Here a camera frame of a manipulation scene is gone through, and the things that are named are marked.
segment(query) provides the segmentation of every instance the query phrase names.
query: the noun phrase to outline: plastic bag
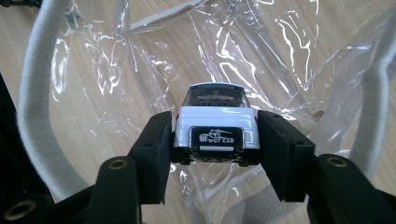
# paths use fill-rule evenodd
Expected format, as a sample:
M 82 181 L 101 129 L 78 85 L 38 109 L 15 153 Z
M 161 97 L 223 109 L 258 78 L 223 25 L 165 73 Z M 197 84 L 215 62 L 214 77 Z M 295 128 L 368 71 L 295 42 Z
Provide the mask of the plastic bag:
M 202 81 L 244 86 L 252 107 L 281 114 L 318 154 L 350 150 L 361 75 L 391 1 L 202 1 L 144 26 L 130 23 L 134 4 L 99 13 L 107 1 L 73 1 L 58 37 L 51 125 L 88 183 L 104 160 L 129 151 L 150 116 L 175 115 L 188 86 Z M 166 206 L 184 202 L 194 223 L 274 221 L 295 207 L 277 200 L 260 166 L 195 163 L 171 173 L 181 185 L 168 186 Z

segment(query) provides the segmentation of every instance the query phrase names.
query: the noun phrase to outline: wooden table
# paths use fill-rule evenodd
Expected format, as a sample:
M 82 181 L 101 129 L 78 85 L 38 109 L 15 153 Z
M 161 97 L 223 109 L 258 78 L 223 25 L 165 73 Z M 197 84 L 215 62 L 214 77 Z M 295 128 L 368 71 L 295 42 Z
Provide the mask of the wooden table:
M 139 3 L 135 3 L 134 15 L 132 16 L 132 20 L 136 21 L 144 18 L 147 15 L 151 15 L 155 12 L 160 12 L 164 8 L 169 8 L 177 5 L 181 0 L 178 1 L 163 1 L 159 3 L 158 1 L 137 1 Z M 347 4 L 350 6 L 354 1 L 349 1 Z M 99 10 L 101 8 L 105 8 L 105 4 L 98 4 L 97 8 L 92 8 L 92 10 Z M 336 10 L 336 8 L 328 8 L 326 11 L 327 16 L 332 15 L 332 10 Z M 38 9 L 29 8 L 29 7 L 11 7 L 11 8 L 3 8 L 0 7 L 0 55 L 2 59 L 0 61 L 0 72 L 7 83 L 8 90 L 11 94 L 12 100 L 15 104 L 18 103 L 18 92 L 20 88 L 20 79 L 21 79 L 21 67 L 24 51 L 26 48 L 26 43 L 31 32 L 33 22 L 37 15 Z M 356 20 L 364 20 L 364 13 L 362 14 L 362 18 L 357 18 Z M 74 71 L 68 72 L 81 72 L 84 71 L 82 67 L 75 68 Z M 79 88 L 83 88 L 79 86 L 78 80 L 68 80 L 67 86 L 77 86 Z M 89 104 L 90 102 L 86 100 L 76 100 L 81 95 L 74 94 L 58 94 L 58 97 L 61 97 L 62 102 L 64 104 Z M 141 125 L 144 125 L 145 120 L 149 117 L 149 114 L 145 114 L 149 109 L 145 108 L 143 105 L 145 104 L 141 99 L 136 99 L 135 104 L 142 105 L 141 111 L 135 111 L 134 114 L 141 118 Z M 64 123 L 58 123 L 57 120 L 54 120 L 54 130 L 59 136 L 59 142 L 64 148 L 74 148 L 70 149 L 70 151 L 65 152 L 68 159 L 75 165 L 76 169 L 87 179 L 89 183 L 94 183 L 96 178 L 97 168 L 103 162 L 105 158 L 110 158 L 115 155 L 124 155 L 128 150 L 134 138 L 130 138 L 124 141 L 124 145 L 117 145 L 118 148 L 110 150 L 110 151 L 95 151 L 90 148 L 90 142 L 95 141 L 95 139 L 86 140 L 80 139 L 80 142 L 71 142 L 72 140 L 76 141 L 78 138 L 71 133 L 63 133 L 62 130 L 77 130 L 81 128 L 81 125 L 87 125 L 90 122 L 97 122 L 97 118 L 87 118 L 87 121 L 82 123 L 78 122 L 79 116 L 84 116 L 87 112 L 84 108 L 76 109 L 73 106 L 70 106 L 70 111 L 64 110 L 69 107 L 60 107 L 57 108 L 56 103 L 52 102 L 52 106 L 54 109 L 52 110 L 53 116 L 62 116 L 64 113 L 67 113 L 70 118 L 70 124 L 65 125 Z M 387 134 L 385 136 L 384 145 L 383 145 L 383 154 L 376 171 L 375 177 L 373 178 L 373 184 L 378 188 L 382 189 L 385 192 L 389 192 L 393 195 L 396 195 L 396 138 L 394 138 L 394 134 L 396 134 L 396 82 L 393 81 L 391 84 L 391 92 L 389 97 L 389 122 Z M 106 132 L 97 133 L 97 135 L 104 137 L 103 142 L 106 141 L 115 141 L 117 136 L 109 136 L 107 139 Z M 109 148 L 114 148 L 115 145 L 111 143 L 108 144 Z M 82 161 L 93 161 L 84 164 Z M 167 187 L 167 205 L 145 205 L 143 206 L 144 211 L 144 219 L 147 223 L 189 223 L 189 210 L 185 208 L 183 203 L 183 195 L 181 194 L 181 188 L 178 184 L 178 178 L 176 175 L 170 175 L 170 179 Z M 305 207 L 301 206 L 296 209 L 293 213 L 286 216 L 285 218 L 278 221 L 278 223 L 308 223 L 308 218 L 305 212 Z

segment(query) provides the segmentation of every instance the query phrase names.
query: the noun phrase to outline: car rear windshield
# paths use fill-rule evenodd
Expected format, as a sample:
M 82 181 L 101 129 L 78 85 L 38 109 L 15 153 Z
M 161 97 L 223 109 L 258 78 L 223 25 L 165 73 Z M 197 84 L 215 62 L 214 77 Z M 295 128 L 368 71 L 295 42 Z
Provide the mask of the car rear windshield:
M 243 88 L 225 84 L 192 86 L 183 105 L 250 107 Z

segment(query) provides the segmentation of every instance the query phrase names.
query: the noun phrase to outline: light wood grain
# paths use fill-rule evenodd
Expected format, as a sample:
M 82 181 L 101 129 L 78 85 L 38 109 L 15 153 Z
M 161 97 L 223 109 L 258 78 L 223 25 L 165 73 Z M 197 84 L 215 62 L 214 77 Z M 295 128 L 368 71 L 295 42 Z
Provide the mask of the light wood grain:
M 147 15 L 158 13 L 163 9 L 173 7 L 182 1 L 133 1 L 133 7 L 131 7 L 132 21 L 138 21 L 145 18 Z M 350 41 L 353 34 L 356 33 L 356 27 L 354 24 L 361 24 L 365 21 L 370 20 L 374 15 L 370 13 L 371 10 L 381 11 L 382 9 L 389 6 L 391 1 L 365 1 L 362 4 L 366 5 L 366 10 L 355 11 L 353 10 L 356 1 L 339 1 L 339 4 L 330 4 L 326 2 L 320 2 L 319 15 L 316 15 L 315 9 L 312 4 L 301 4 L 297 8 L 302 11 L 310 10 L 311 13 L 305 13 L 308 21 L 310 17 L 320 17 L 318 20 L 320 27 L 328 32 L 320 33 L 320 38 L 326 41 L 320 42 L 317 45 L 318 53 L 316 57 L 311 61 L 310 66 L 314 70 L 314 73 L 320 69 L 320 66 L 331 57 L 332 53 L 341 47 L 343 44 Z M 291 8 L 291 2 L 284 1 L 278 5 L 279 11 L 281 8 Z M 84 15 L 97 15 L 95 18 L 83 18 L 79 22 L 84 20 L 107 20 L 111 18 L 113 10 L 109 10 L 108 4 L 105 1 L 99 1 L 94 7 L 80 7 L 78 10 Z M 286 20 L 288 14 L 276 15 L 265 14 L 266 11 L 263 8 L 265 5 L 258 5 L 257 9 L 262 12 L 262 16 L 265 19 L 272 20 L 278 18 Z M 11 7 L 3 8 L 0 7 L 0 55 L 2 59 L 0 61 L 0 72 L 7 83 L 7 87 L 11 94 L 14 104 L 18 103 L 18 91 L 20 88 L 21 79 L 21 65 L 23 60 L 23 54 L 26 48 L 27 39 L 32 29 L 33 21 L 37 14 L 38 9 L 29 7 Z M 343 18 L 344 20 L 333 20 L 334 18 Z M 269 30 L 279 29 L 279 22 L 268 23 Z M 316 25 L 314 23 L 307 24 L 306 35 L 316 35 Z M 53 85 L 59 85 L 59 90 L 52 86 L 51 95 L 51 122 L 53 129 L 58 136 L 58 141 L 62 148 L 64 148 L 65 156 L 72 162 L 74 167 L 79 173 L 89 182 L 94 183 L 98 167 L 107 158 L 111 158 L 117 155 L 125 155 L 134 140 L 137 138 L 135 133 L 138 133 L 150 115 L 155 114 L 157 109 L 155 106 L 150 106 L 148 100 L 145 98 L 144 90 L 158 94 L 164 91 L 166 85 L 174 90 L 170 92 L 170 97 L 167 101 L 156 102 L 163 107 L 179 107 L 185 94 L 185 89 L 191 83 L 206 81 L 206 77 L 202 77 L 201 74 L 197 73 L 199 69 L 194 69 L 194 66 L 198 66 L 193 60 L 195 57 L 192 55 L 196 53 L 196 49 L 191 49 L 187 46 L 188 41 L 186 39 L 186 31 L 184 27 L 175 27 L 169 31 L 163 31 L 158 36 L 148 34 L 138 34 L 139 42 L 135 42 L 136 45 L 147 45 L 155 42 L 156 38 L 159 42 L 166 40 L 169 43 L 177 43 L 178 48 L 171 49 L 173 54 L 180 54 L 181 57 L 172 61 L 176 67 L 181 67 L 184 71 L 191 71 L 196 74 L 189 74 L 189 76 L 183 76 L 182 74 L 170 74 L 169 79 L 173 80 L 168 83 L 156 83 L 160 88 L 153 90 L 152 86 L 147 84 L 145 87 L 136 85 L 141 83 L 142 80 L 147 80 L 147 77 L 142 77 L 139 73 L 134 73 L 134 66 L 130 62 L 124 62 L 123 60 L 116 60 L 117 66 L 122 67 L 123 71 L 119 72 L 119 79 L 121 81 L 121 89 L 114 89 L 112 92 L 111 88 L 100 89 L 99 86 L 104 87 L 111 81 L 112 77 L 107 79 L 100 79 L 92 75 L 92 70 L 97 69 L 112 69 L 114 65 L 110 62 L 102 63 L 102 65 L 92 65 L 92 60 L 99 54 L 108 54 L 109 52 L 115 52 L 115 56 L 120 58 L 128 58 L 129 51 L 126 50 L 128 41 L 120 41 L 116 46 L 116 50 L 107 49 L 106 43 L 98 43 L 98 39 L 94 39 L 94 36 L 85 36 L 82 33 L 76 32 L 72 36 L 64 35 L 63 38 L 65 43 L 70 44 L 67 47 L 72 49 L 68 55 L 68 66 L 66 77 L 58 76 L 55 77 L 56 81 L 53 81 Z M 102 31 L 103 41 L 106 41 L 106 34 L 111 34 L 114 27 L 112 25 L 97 25 L 94 27 L 95 32 Z M 94 50 L 95 56 L 87 57 L 87 38 L 91 40 L 89 42 Z M 272 32 L 271 38 L 273 40 L 283 40 L 284 37 L 280 32 Z M 274 41 L 274 45 L 279 51 L 279 54 L 284 56 L 285 64 L 288 68 L 292 68 L 291 61 L 288 61 L 288 55 L 290 55 L 290 49 L 284 48 L 281 41 Z M 158 52 L 154 46 L 148 48 L 148 53 Z M 59 51 L 59 57 L 62 59 L 66 54 L 66 51 Z M 248 71 L 248 67 L 241 68 L 243 71 Z M 298 72 L 304 74 L 303 68 Z M 231 81 L 238 82 L 239 79 L 232 79 Z M 250 77 L 249 83 L 255 81 L 265 83 L 265 80 L 254 79 Z M 277 92 L 268 91 L 268 95 L 273 95 L 276 98 Z M 322 94 L 320 97 L 325 97 L 328 92 L 316 92 Z M 305 101 L 312 101 L 313 99 L 309 94 L 304 95 Z M 254 105 L 258 105 L 261 102 L 254 102 Z M 120 123 L 120 118 L 128 114 L 128 118 L 131 122 Z M 389 98 L 389 126 L 387 134 L 385 136 L 383 155 L 378 165 L 377 172 L 373 179 L 374 185 L 384 190 L 385 192 L 396 194 L 396 82 L 392 82 L 391 93 Z M 145 205 L 143 206 L 143 216 L 147 223 L 189 223 L 190 222 L 190 211 L 185 207 L 184 196 L 181 193 L 182 188 L 179 184 L 179 173 L 174 171 L 170 174 L 167 192 L 166 192 L 166 205 Z M 244 189 L 247 195 L 252 195 L 261 187 L 259 185 L 267 185 L 268 183 L 255 183 L 251 186 L 251 189 Z M 213 201 L 219 200 L 219 195 L 211 199 Z M 231 207 L 240 200 L 235 198 L 233 202 L 228 204 Z M 219 211 L 217 215 L 221 215 L 226 211 Z M 305 212 L 305 205 L 300 206 L 293 213 L 279 220 L 278 223 L 308 223 Z

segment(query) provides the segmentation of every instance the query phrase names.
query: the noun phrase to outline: wooden surface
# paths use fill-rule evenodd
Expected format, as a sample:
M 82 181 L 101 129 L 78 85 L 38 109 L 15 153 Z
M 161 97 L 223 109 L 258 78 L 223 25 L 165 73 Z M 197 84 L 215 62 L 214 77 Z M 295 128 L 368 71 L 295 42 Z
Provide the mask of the wooden surface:
M 132 21 L 136 21 L 144 18 L 152 13 L 159 12 L 164 8 L 169 8 L 175 6 L 182 1 L 161 1 L 157 4 L 157 1 L 135 1 L 135 6 L 132 16 Z M 321 3 L 320 12 L 323 13 L 324 18 L 330 18 L 336 13 L 348 14 L 347 9 L 352 8 L 355 1 L 345 1 L 344 7 L 334 7 L 334 5 L 326 6 L 326 3 Z M 367 10 L 369 11 L 373 7 L 381 7 L 378 3 L 365 3 L 367 4 Z M 97 4 L 96 8 L 81 8 L 80 10 L 104 10 L 104 4 Z M 367 15 L 371 15 L 368 11 L 360 11 L 350 13 L 348 22 L 359 23 L 361 20 L 366 20 Z M 11 94 L 11 97 L 16 104 L 18 102 L 18 91 L 20 88 L 20 78 L 21 78 L 21 66 L 23 60 L 23 54 L 26 48 L 26 43 L 32 29 L 33 22 L 38 10 L 36 8 L 29 7 L 11 7 L 3 8 L 0 7 L 0 72 L 7 83 L 7 87 Z M 112 11 L 106 11 L 107 14 L 111 15 Z M 322 55 L 319 55 L 315 60 L 317 63 L 313 63 L 313 66 L 318 66 L 321 60 L 327 59 L 331 52 L 325 51 L 325 49 L 337 49 L 340 41 L 343 38 L 348 38 L 351 34 L 356 32 L 351 24 L 323 24 L 329 27 L 328 34 L 323 34 L 323 38 L 328 38 L 326 46 L 319 46 L 323 48 Z M 273 39 L 283 39 L 282 36 L 272 36 Z M 84 48 L 84 36 L 75 35 L 73 41 L 75 45 L 73 48 L 81 46 Z M 275 45 L 280 50 L 281 54 L 287 54 L 287 49 L 282 52 L 281 44 L 275 42 Z M 119 130 L 123 133 L 135 133 L 138 132 L 139 127 L 143 127 L 147 118 L 153 113 L 151 107 L 147 106 L 144 101 L 144 96 L 141 92 L 134 91 L 134 83 L 139 80 L 139 77 L 130 77 L 126 79 L 124 83 L 125 90 L 128 90 L 128 94 L 133 95 L 133 98 L 125 99 L 125 105 L 122 108 L 130 110 L 131 117 L 136 119 L 134 125 L 117 128 L 112 123 L 114 118 L 106 117 L 106 109 L 109 106 L 118 107 L 117 104 L 114 105 L 100 105 L 92 101 L 92 96 L 89 92 L 84 91 L 71 91 L 70 88 L 76 88 L 76 90 L 83 90 L 84 88 L 97 88 L 95 84 L 97 82 L 90 82 L 91 77 L 85 76 L 84 72 L 92 70 L 91 66 L 86 66 L 86 64 L 91 64 L 90 59 L 82 58 L 78 56 L 78 51 L 74 50 L 71 55 L 69 55 L 69 63 L 73 66 L 69 66 L 67 73 L 82 74 L 81 77 L 77 79 L 63 79 L 64 77 L 58 78 L 57 82 L 59 84 L 59 91 L 54 91 L 51 95 L 51 99 L 56 99 L 51 101 L 51 115 L 53 122 L 53 129 L 58 136 L 58 141 L 62 148 L 67 148 L 65 151 L 65 156 L 73 163 L 76 169 L 81 173 L 81 175 L 87 179 L 89 183 L 93 183 L 96 178 L 97 168 L 103 162 L 105 158 L 110 158 L 116 155 L 124 155 L 131 147 L 136 136 L 130 136 L 125 134 L 120 134 Z M 113 100 L 113 95 L 105 95 L 106 101 L 109 102 Z M 178 99 L 184 97 L 184 89 L 179 90 L 175 93 L 173 99 Z M 173 102 L 176 106 L 180 103 L 178 100 Z M 92 111 L 96 111 L 95 115 L 90 115 Z M 122 114 L 123 111 L 115 111 L 114 113 Z M 56 119 L 57 116 L 64 116 L 65 120 Z M 97 128 L 97 123 L 103 124 L 103 129 Z M 89 138 L 84 138 L 82 135 L 78 134 L 82 131 L 73 133 L 73 130 L 85 130 L 86 132 L 93 132 Z M 373 179 L 374 185 L 396 195 L 396 139 L 394 135 L 396 134 L 396 82 L 393 81 L 391 85 L 391 92 L 389 97 L 389 122 L 387 134 L 384 139 L 383 154 L 376 171 L 375 177 Z M 100 148 L 92 148 L 92 146 L 97 146 L 99 144 L 104 145 L 106 148 L 111 148 L 109 150 L 100 150 Z M 167 197 L 166 206 L 161 205 L 145 205 L 143 206 L 143 214 L 145 222 L 147 223 L 189 223 L 190 222 L 190 211 L 185 208 L 183 203 L 183 195 L 181 193 L 181 186 L 178 184 L 178 176 L 176 174 L 170 175 L 167 187 Z M 278 221 L 278 223 L 308 223 L 308 218 L 306 216 L 304 206 L 296 209 L 293 213 L 289 214 L 285 218 Z

